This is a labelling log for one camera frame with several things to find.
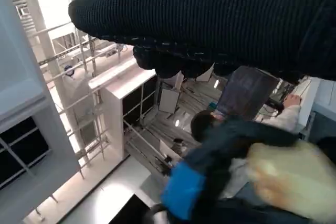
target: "white column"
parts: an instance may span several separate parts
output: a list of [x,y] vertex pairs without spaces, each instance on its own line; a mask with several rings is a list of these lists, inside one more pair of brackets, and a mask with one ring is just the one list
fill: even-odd
[[[27,4],[28,4],[28,8],[30,11],[30,14],[32,15],[33,21],[34,21],[34,25],[37,31],[41,31],[46,29],[46,25],[44,22],[44,18],[41,12],[41,8],[39,6],[38,0],[26,0]],[[41,46],[42,46],[42,50],[43,53],[45,55],[46,58],[50,58],[53,57],[55,55],[55,51],[54,51],[54,47],[52,45],[51,39],[49,37],[48,33],[42,33],[40,35],[38,35],[38,38],[40,40]],[[58,66],[58,62],[57,61],[51,61],[48,63],[48,68],[49,71],[51,72],[52,76],[56,76],[58,74],[61,73],[59,66]],[[70,102],[68,101],[68,97],[66,94],[66,89],[64,86],[64,82],[63,82],[63,78],[57,78],[54,81],[56,90],[58,92],[58,95],[61,99],[62,105],[64,108],[68,107],[70,104]],[[75,114],[73,112],[73,109],[69,109],[68,111],[66,111],[66,115],[67,118],[69,120],[69,124],[71,126],[71,128],[77,129],[78,127],[78,123],[75,117]],[[76,139],[78,141],[78,145],[81,149],[85,148],[85,144],[83,139],[81,138],[81,135],[79,132],[75,133]]]

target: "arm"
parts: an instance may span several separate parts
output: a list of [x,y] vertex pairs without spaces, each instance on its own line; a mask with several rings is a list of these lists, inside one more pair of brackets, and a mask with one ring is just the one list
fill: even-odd
[[289,106],[276,118],[263,120],[262,123],[294,133],[299,120],[300,109],[300,105]]

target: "person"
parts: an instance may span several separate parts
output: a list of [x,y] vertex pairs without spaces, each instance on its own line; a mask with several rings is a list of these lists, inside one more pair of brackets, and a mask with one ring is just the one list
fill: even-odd
[[[271,125],[291,133],[296,133],[301,109],[300,103],[300,96],[289,94],[283,102],[283,106],[285,108],[283,112],[277,117],[265,119],[261,123]],[[209,110],[203,110],[196,114],[191,121],[191,135],[196,141],[201,143],[205,139],[206,131],[220,125],[223,121],[223,116]]]
[[[279,129],[296,133],[299,113],[301,109],[301,97],[294,94],[289,94],[284,102],[284,110],[277,117],[265,119],[261,123],[277,127]],[[198,141],[203,142],[206,132],[211,128],[219,126],[225,121],[222,115],[209,110],[204,110],[196,114],[191,121],[191,135]],[[223,198],[234,197],[248,182],[246,172],[246,160],[235,158],[231,164],[231,180],[223,191]]]

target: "metal rod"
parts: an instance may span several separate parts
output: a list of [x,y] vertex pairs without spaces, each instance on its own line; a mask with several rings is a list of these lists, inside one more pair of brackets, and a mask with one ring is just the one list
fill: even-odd
[[128,128],[130,128],[141,140],[143,140],[147,145],[162,159],[165,159],[165,157],[159,152],[157,149],[155,149],[150,143],[147,142],[147,140],[135,129],[131,124],[129,124],[125,119],[123,120],[124,123],[127,125]]
[[[88,41],[85,41],[85,42],[83,42],[83,43],[81,43],[82,44],[82,46],[85,46],[85,45],[87,45],[89,42]],[[52,57],[48,57],[47,59],[45,59],[45,60],[42,60],[42,61],[39,61],[38,62],[38,64],[40,65],[40,66],[42,66],[42,65],[44,65],[44,64],[47,64],[47,63],[49,63],[49,62],[51,62],[51,61],[54,61],[54,60],[56,60],[56,59],[58,59],[58,58],[60,58],[60,57],[62,57],[62,56],[64,56],[64,55],[66,55],[66,54],[68,54],[68,53],[70,53],[70,52],[72,52],[72,51],[75,51],[76,49],[78,49],[80,47],[80,44],[78,44],[78,45],[75,45],[75,46],[73,46],[73,47],[70,47],[70,48],[68,48],[67,50],[64,50],[63,52],[60,52],[60,53],[58,53],[58,54],[54,54],[54,56],[52,56]]]
[[48,153],[51,152],[51,149],[47,150],[46,152],[44,152],[42,155],[38,156],[36,159],[34,159],[32,162],[30,162],[28,164],[28,167],[33,166],[34,164],[36,164],[38,161],[40,161],[43,157],[45,157]]
[[78,126],[77,129],[70,131],[70,133],[68,134],[68,137],[71,137],[72,135],[74,135],[75,132],[80,131],[82,128],[84,128],[85,126],[89,125],[89,124],[92,123],[94,120],[95,120],[95,119],[92,118],[92,119],[90,119],[90,121],[87,121],[86,123],[84,123],[84,124]]
[[17,142],[21,141],[22,139],[24,139],[26,136],[32,134],[33,132],[37,131],[38,127],[33,128],[32,130],[28,131],[27,133],[23,134],[21,137],[17,138],[16,140],[12,141],[9,146],[13,146],[14,144],[16,144]]
[[[98,57],[100,57],[100,56],[102,56],[104,54],[106,54],[106,52],[101,52],[101,53],[97,54],[94,58],[96,59],[96,58],[98,58]],[[85,63],[89,63],[89,62],[91,62],[93,60],[94,60],[93,58],[90,58],[90,59],[86,60]],[[60,77],[64,76],[66,73],[71,72],[71,71],[75,70],[76,68],[79,68],[79,67],[81,67],[83,65],[84,65],[84,63],[80,62],[80,63],[74,65],[72,68],[69,68],[68,70],[63,71],[62,73],[60,73],[58,75],[55,75],[54,77],[50,78],[49,80],[46,80],[46,83],[48,84],[48,83],[56,80],[57,78],[60,78]]]
[[85,162],[85,163],[81,166],[81,168],[83,168],[84,166],[88,165],[88,164],[90,163],[90,161],[92,161],[92,160],[93,160],[95,157],[97,157],[99,154],[100,154],[100,152],[94,154],[94,156],[92,156],[92,158],[90,158],[88,162]]
[[80,173],[80,175],[82,176],[82,179],[85,179],[84,174],[83,174],[83,171],[82,171],[82,167],[80,168],[79,173]]
[[153,91],[152,93],[150,93],[149,95],[147,95],[143,100],[145,101],[145,100],[147,100],[149,97],[151,97],[152,95],[154,95],[155,94],[155,91]]
[[80,49],[80,53],[82,55],[82,63],[83,63],[83,66],[84,66],[84,69],[85,69],[85,74],[88,73],[88,67],[86,65],[86,58],[85,58],[85,54],[84,54],[84,49],[83,49],[83,45],[82,43],[80,42],[80,37],[79,37],[79,34],[78,34],[78,29],[75,29],[75,35],[79,41],[79,49]]
[[124,118],[125,116],[127,116],[129,113],[131,113],[133,110],[135,110],[137,107],[139,107],[140,103],[138,103],[136,106],[134,106],[129,112],[127,112],[125,115],[123,115],[122,117]]
[[0,137],[0,144],[16,159],[16,161],[22,166],[22,168],[31,176],[35,177],[35,174],[28,168],[28,166],[19,158],[12,149],[6,144],[6,142]]
[[58,203],[58,200],[54,197],[54,195],[50,195],[50,197],[54,200],[54,202]]
[[140,119],[141,119],[141,114],[142,114],[142,102],[144,101],[144,98],[143,98],[143,86],[144,86],[144,84],[141,85]]
[[17,176],[19,176],[21,173],[23,173],[25,170],[22,168],[21,170],[19,170],[17,173],[15,173],[13,176],[11,176],[10,178],[6,179],[5,181],[3,181],[0,184],[0,188],[2,188],[4,185],[6,185],[8,182],[10,182],[12,179],[16,178]]
[[62,27],[62,26],[66,26],[66,25],[71,24],[71,23],[72,23],[72,22],[69,21],[69,22],[66,22],[66,23],[61,24],[61,25],[58,25],[58,26],[54,26],[54,27],[51,27],[51,28],[43,29],[43,30],[41,30],[41,31],[37,31],[36,33],[30,34],[30,35],[28,36],[28,38],[33,38],[33,37],[39,36],[40,34],[45,34],[45,33],[47,33],[47,32],[50,32],[50,31],[52,31],[52,30],[55,30],[55,29],[60,28],[60,27]]

